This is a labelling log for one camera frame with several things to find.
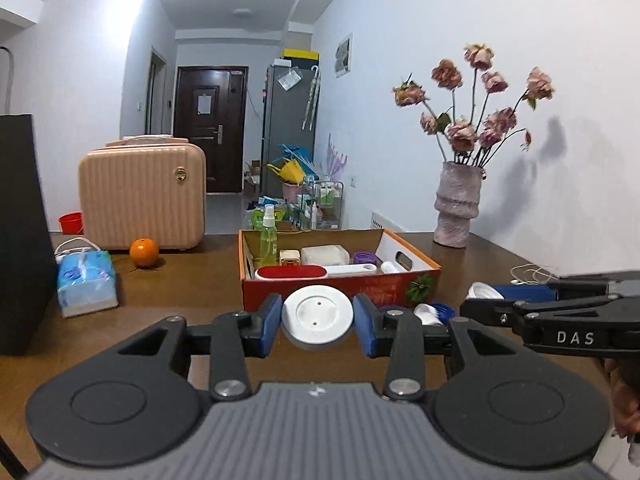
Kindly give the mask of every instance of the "green spray bottle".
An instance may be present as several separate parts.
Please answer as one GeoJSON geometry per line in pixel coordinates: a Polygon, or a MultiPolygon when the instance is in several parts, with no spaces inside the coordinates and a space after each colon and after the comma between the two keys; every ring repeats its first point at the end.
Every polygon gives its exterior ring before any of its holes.
{"type": "Polygon", "coordinates": [[[278,232],[273,205],[264,207],[262,231],[260,231],[260,266],[269,267],[278,264],[278,232]]]}

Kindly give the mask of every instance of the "refrigerator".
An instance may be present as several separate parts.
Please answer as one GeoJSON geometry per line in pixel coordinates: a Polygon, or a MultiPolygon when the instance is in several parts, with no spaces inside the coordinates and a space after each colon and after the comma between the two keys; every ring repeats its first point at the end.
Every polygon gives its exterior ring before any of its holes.
{"type": "Polygon", "coordinates": [[[279,148],[278,145],[295,144],[306,148],[312,160],[314,156],[316,122],[311,124],[311,131],[309,131],[311,111],[309,111],[306,127],[304,131],[302,130],[314,73],[311,70],[299,70],[302,74],[302,81],[289,90],[285,90],[278,82],[278,79],[289,71],[288,67],[270,66],[267,70],[262,126],[260,193],[272,198],[282,198],[282,183],[276,174],[267,168],[267,164],[282,154],[282,148],[279,148]]]}

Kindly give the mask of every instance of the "hand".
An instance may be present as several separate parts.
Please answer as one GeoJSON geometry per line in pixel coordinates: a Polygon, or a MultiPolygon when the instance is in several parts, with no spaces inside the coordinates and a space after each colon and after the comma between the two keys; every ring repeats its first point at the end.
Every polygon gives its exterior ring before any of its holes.
{"type": "Polygon", "coordinates": [[[618,362],[605,359],[604,370],[611,374],[611,401],[614,426],[621,438],[630,433],[640,433],[640,394],[628,386],[617,370],[618,362]]]}

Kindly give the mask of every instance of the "pink suitcase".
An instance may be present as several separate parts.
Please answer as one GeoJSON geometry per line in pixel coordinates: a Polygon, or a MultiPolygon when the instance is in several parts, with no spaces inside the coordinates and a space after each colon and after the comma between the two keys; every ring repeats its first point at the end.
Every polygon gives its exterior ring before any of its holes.
{"type": "Polygon", "coordinates": [[[137,238],[189,249],[204,236],[206,160],[185,139],[117,142],[89,152],[78,170],[84,236],[128,250],[137,238]]]}

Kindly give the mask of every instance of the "ceiling light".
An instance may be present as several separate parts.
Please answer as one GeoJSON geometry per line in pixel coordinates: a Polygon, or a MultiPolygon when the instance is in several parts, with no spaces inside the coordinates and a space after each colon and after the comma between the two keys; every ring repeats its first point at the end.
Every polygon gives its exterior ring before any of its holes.
{"type": "Polygon", "coordinates": [[[250,18],[254,15],[254,12],[251,9],[236,9],[233,15],[236,18],[250,18]]]}

